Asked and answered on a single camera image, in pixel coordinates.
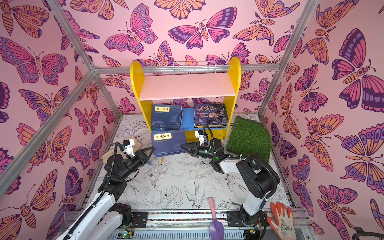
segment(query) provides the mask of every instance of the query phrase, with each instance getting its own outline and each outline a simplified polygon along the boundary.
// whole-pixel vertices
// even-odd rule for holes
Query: yellow title label
[[[163,134],[154,134],[153,139],[156,140],[164,140],[164,139],[170,139],[172,138],[171,133],[163,133]]]
[[[155,112],[169,112],[169,107],[155,107]]]

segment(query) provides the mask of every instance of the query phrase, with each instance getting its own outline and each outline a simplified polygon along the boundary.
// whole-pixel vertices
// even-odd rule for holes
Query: book
[[[155,147],[153,157],[163,157],[184,153],[181,144],[187,143],[184,129],[154,131],[151,133],[152,146]]]
[[[182,109],[177,105],[154,104],[151,128],[153,130],[180,129]]]
[[[194,125],[222,126],[229,123],[227,109],[224,104],[194,104]]]

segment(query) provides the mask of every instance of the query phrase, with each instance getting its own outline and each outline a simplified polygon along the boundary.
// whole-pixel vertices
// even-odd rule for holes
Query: blue shelf
[[[194,109],[193,108],[183,108],[183,117],[181,118],[181,129],[184,129],[185,131],[198,131],[203,130],[203,128],[195,128],[194,127]],[[226,129],[225,127],[211,127],[212,130],[214,129]]]

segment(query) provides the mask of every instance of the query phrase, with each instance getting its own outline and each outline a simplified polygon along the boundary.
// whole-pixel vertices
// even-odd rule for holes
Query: green turf
[[[269,133],[261,123],[237,116],[226,150],[245,156],[257,152],[268,163],[271,151]]]

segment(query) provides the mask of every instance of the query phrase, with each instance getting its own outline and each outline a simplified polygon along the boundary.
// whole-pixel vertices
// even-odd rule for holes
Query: work glove
[[[296,240],[295,227],[293,226],[293,212],[290,208],[277,202],[276,205],[271,203],[271,210],[275,216],[276,223],[267,217],[267,221],[274,232],[281,240]]]

